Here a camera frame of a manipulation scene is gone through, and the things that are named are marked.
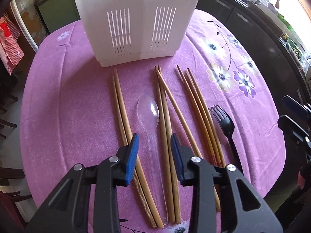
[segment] wooden chopstick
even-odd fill
[[[157,94],[158,94],[158,107],[160,114],[160,131],[161,138],[163,141],[163,149],[164,149],[164,163],[165,163],[165,175],[166,175],[166,190],[167,190],[167,206],[169,213],[169,221],[175,221],[175,211],[174,211],[174,198],[173,198],[173,189],[172,189],[172,177],[171,177],[171,168],[169,165],[169,148],[167,145],[166,138],[166,127],[165,127],[165,119],[164,119],[164,110],[161,96],[160,83],[157,83]]]
[[[115,86],[115,81],[113,80],[113,88],[114,88],[114,100],[115,100],[115,108],[117,110],[117,118],[118,118],[118,124],[119,124],[119,128],[120,128],[120,131],[121,131],[121,137],[122,137],[122,142],[123,142],[123,145],[128,145],[129,142],[128,142],[128,139],[126,137],[126,134],[125,134],[125,129],[124,129],[124,125],[123,125],[123,121],[122,121],[122,116],[121,116],[121,112],[120,112],[120,106],[119,106],[119,100],[118,100],[118,96],[117,96],[117,90],[116,90],[116,86]],[[139,182],[139,178],[138,178],[138,175],[137,175],[137,171],[136,169],[134,169],[134,183],[135,183],[135,186],[136,186],[136,189],[138,191],[138,194],[139,194],[139,197],[143,203],[143,206],[144,206],[144,209],[148,215],[148,218],[150,220],[150,223],[152,225],[153,228],[156,228],[157,227],[157,224],[152,216],[152,213],[151,213],[151,210],[149,208],[149,205],[147,203],[147,200],[146,200],[146,197],[144,195],[144,191],[142,189],[142,186]]]
[[[158,66],[158,70],[160,74],[162,74],[161,67]],[[163,113],[164,113],[164,121],[165,121],[165,129],[166,129],[166,142],[169,153],[169,167],[171,173],[171,181],[172,181],[172,192],[174,199],[174,213],[175,213],[175,222],[176,224],[181,224],[181,212],[180,212],[180,200],[179,200],[179,188],[178,188],[178,179],[176,175],[174,159],[171,150],[171,135],[172,135],[172,126],[171,120],[169,116],[169,108],[167,105],[165,90],[159,80],[160,92],[161,92],[161,100],[163,104]]]
[[[198,111],[201,113],[201,116],[202,116],[203,125],[205,127],[204,130],[206,131],[206,133],[207,133],[206,135],[208,136],[208,142],[209,142],[208,146],[210,147],[210,151],[212,151],[214,153],[214,155],[212,155],[213,165],[222,167],[218,148],[217,148],[217,145],[215,142],[215,137],[214,137],[213,133],[211,132],[211,126],[208,122],[208,119],[207,119],[206,113],[204,111],[203,105],[202,105],[201,100],[197,94],[197,91],[195,90],[193,82],[192,82],[192,80],[188,74],[187,74],[187,79],[189,82],[190,91],[193,93],[194,100],[198,105]]]
[[[219,138],[217,136],[217,133],[216,133],[216,130],[215,130],[215,126],[214,126],[214,122],[212,120],[212,117],[211,117],[211,113],[209,112],[208,110],[208,107],[206,105],[206,102],[203,98],[203,95],[202,95],[202,92],[197,84],[197,81],[195,80],[195,77],[193,76],[190,68],[187,68],[189,74],[190,74],[190,77],[192,79],[192,82],[193,82],[193,85],[195,87],[195,90],[193,91],[196,91],[199,99],[200,99],[200,102],[203,106],[203,109],[204,109],[204,112],[206,114],[206,117],[207,117],[207,120],[205,121],[206,122],[206,126],[207,126],[207,130],[210,134],[210,137],[211,137],[211,140],[212,140],[212,143],[214,146],[216,146],[215,148],[217,148],[217,151],[219,153],[219,157],[220,157],[220,161],[221,161],[221,166],[222,167],[225,167],[226,166],[226,162],[225,162],[225,158],[224,158],[224,154],[223,154],[223,151],[222,151],[222,148],[221,148],[221,144],[220,144],[220,141],[219,141]]]
[[[195,99],[195,97],[193,95],[193,92],[191,91],[190,86],[188,84],[188,81],[186,80],[185,76],[183,75],[183,72],[181,71],[180,67],[177,66],[177,69],[178,69],[178,71],[180,73],[180,76],[181,76],[181,78],[183,80],[183,83],[184,83],[184,85],[186,87],[186,90],[187,90],[188,95],[190,97],[191,103],[192,103],[192,105],[193,105],[193,107],[195,109],[197,118],[199,119],[199,122],[201,124],[201,128],[203,129],[204,138],[205,138],[205,140],[207,142],[207,146],[208,146],[208,149],[209,149],[209,155],[211,157],[211,163],[212,163],[212,165],[217,166],[217,161],[216,161],[215,153],[214,153],[214,150],[213,150],[213,145],[211,143],[211,139],[210,139],[209,134],[207,132],[207,129],[206,129],[203,117],[202,117],[202,113],[201,113],[201,111],[199,109],[199,106],[198,106],[198,102],[196,101],[196,99]]]
[[[121,86],[120,86],[120,82],[119,82],[117,69],[114,69],[114,82],[115,82],[116,94],[117,94],[117,99],[118,99],[118,103],[119,103],[119,107],[120,107],[120,113],[121,113],[121,117],[122,117],[122,121],[123,121],[123,126],[124,126],[124,130],[125,130],[126,138],[127,138],[127,141],[131,141],[133,134],[132,134],[132,131],[130,128],[130,124],[129,124],[126,109],[125,109],[125,104],[124,104],[124,100],[123,100],[123,96],[122,96],[122,91],[121,91]],[[139,193],[141,198],[142,198],[142,194],[144,194],[145,200],[147,201],[147,205],[148,205],[150,212],[151,212],[150,213],[148,211],[148,209],[146,210],[146,204],[144,204],[144,200],[142,199],[142,202],[144,204],[144,208],[147,212],[147,215],[148,215],[148,218],[151,222],[151,225],[153,227],[155,227],[155,225],[153,224],[153,221],[155,221],[156,225],[159,228],[164,228],[163,222],[161,220],[161,217],[159,215],[157,207],[155,206],[155,202],[152,198],[152,195],[151,195],[151,192],[150,192],[150,189],[149,189],[149,186],[148,186],[148,183],[147,183],[147,180],[146,180],[144,171],[142,169],[142,165],[141,165],[141,162],[139,160],[138,155],[137,155],[137,160],[136,160],[135,171],[137,173],[137,177],[138,177],[139,183],[141,185],[141,189],[139,189],[139,187],[137,187],[137,185],[136,185],[138,193]]]
[[[159,77],[159,79],[161,81],[161,84],[163,85],[167,95],[169,96],[169,99],[171,100],[171,103],[172,103],[172,105],[173,105],[173,107],[174,107],[174,109],[175,109],[175,111],[176,111],[176,113],[178,115],[178,118],[179,118],[179,120],[181,122],[181,125],[183,126],[183,128],[185,130],[185,133],[186,133],[187,138],[188,138],[188,140],[189,140],[189,142],[191,144],[191,147],[192,147],[192,150],[194,151],[194,154],[196,156],[200,157],[200,158],[203,158],[202,154],[201,154],[201,152],[200,152],[200,150],[199,150],[199,148],[197,146],[197,143],[195,142],[194,137],[193,137],[193,135],[192,135],[192,133],[191,133],[189,127],[188,127],[188,124],[187,124],[185,118],[183,117],[183,114],[181,113],[181,111],[180,111],[180,109],[179,109],[179,107],[177,105],[177,102],[175,101],[175,99],[174,99],[174,97],[173,97],[169,87],[167,86],[165,80],[163,79],[163,77],[162,77],[162,75],[160,74],[159,71],[157,71],[157,74],[158,74],[158,77]],[[219,200],[219,197],[218,197],[218,194],[216,192],[215,187],[214,187],[214,193],[215,193],[215,200],[216,200],[216,208],[217,208],[218,211],[220,211],[220,200]]]

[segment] white flower print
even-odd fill
[[[243,65],[245,69],[250,73],[254,74],[255,76],[259,75],[259,70],[255,65],[255,62],[251,59],[251,57],[246,57],[241,55],[241,60],[243,61]]]
[[[226,57],[226,52],[217,41],[212,38],[201,38],[199,46],[208,54],[216,55],[221,60]]]
[[[184,221],[182,220],[181,224],[176,224],[174,226],[169,226],[162,231],[165,231],[167,233],[172,232],[172,233],[188,233],[189,230],[189,223],[190,219]]]
[[[231,74],[229,71],[219,66],[217,63],[210,63],[207,72],[209,79],[216,83],[219,90],[229,92],[229,89],[233,89],[235,82],[231,80]]]
[[[62,39],[67,38],[69,36],[69,33],[70,31],[63,32],[62,34],[58,36],[57,40],[61,41]]]

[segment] spoon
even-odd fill
[[[145,131],[147,132],[148,138],[148,147],[150,153],[150,166],[151,172],[153,177],[153,193],[155,194],[154,200],[155,205],[158,208],[160,217],[163,221],[163,224],[168,223],[168,215],[167,215],[167,208],[166,208],[166,201],[165,201],[165,194],[163,188],[163,181],[160,169],[160,160],[159,160],[159,152],[156,147],[156,127],[159,123],[159,109],[156,102],[153,98],[149,95],[142,95],[139,98],[137,104],[137,117]],[[162,190],[157,191],[156,185],[160,184]],[[163,209],[159,208],[159,202],[162,200],[164,202]]]

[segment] floor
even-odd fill
[[[1,133],[7,137],[5,140],[0,140],[0,165],[3,167],[23,168],[19,140],[19,119],[24,85],[25,78],[21,79],[16,88],[12,91],[12,94],[18,97],[19,100],[14,102],[8,99],[4,105],[7,112],[0,117],[6,121],[17,124],[16,129],[6,126],[1,130]],[[290,196],[297,184],[297,174],[300,169],[300,163],[297,159],[295,145],[290,145],[290,147],[292,149],[287,151],[288,157],[282,175],[264,198],[273,212],[275,212]],[[10,186],[0,187],[0,190],[3,192],[21,191],[23,195],[30,193],[26,178],[22,180],[10,180]],[[33,199],[19,202],[17,206],[26,221],[29,221],[37,210]]]
[[[18,101],[14,102],[8,99],[5,102],[4,108],[6,113],[1,114],[0,118],[8,122],[17,124],[17,128],[11,128],[4,126],[1,133],[7,138],[0,140],[0,165],[7,168],[23,168],[23,162],[21,159],[21,148],[19,139],[19,121],[21,113],[21,103],[23,98],[23,92],[25,87],[26,76],[21,78],[21,81],[17,84],[15,89],[11,92],[12,95],[18,97]],[[21,195],[30,194],[30,190],[27,184],[27,179],[9,180],[10,186],[0,187],[0,191],[3,192],[15,192],[20,191]],[[16,203],[21,215],[28,222],[37,211],[37,206],[33,199],[28,199]]]

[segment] black cabinet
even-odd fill
[[[268,34],[238,8],[233,9],[225,26],[240,41],[258,67],[281,54]]]
[[[285,95],[291,96],[299,103],[301,99],[304,103],[307,102],[293,68],[284,55],[280,54],[276,59],[266,61],[260,65],[259,70],[269,87],[279,115],[290,115],[299,125],[307,128],[306,123],[295,117],[281,102]]]
[[[225,0],[199,0],[196,9],[205,11],[224,24],[234,6]]]

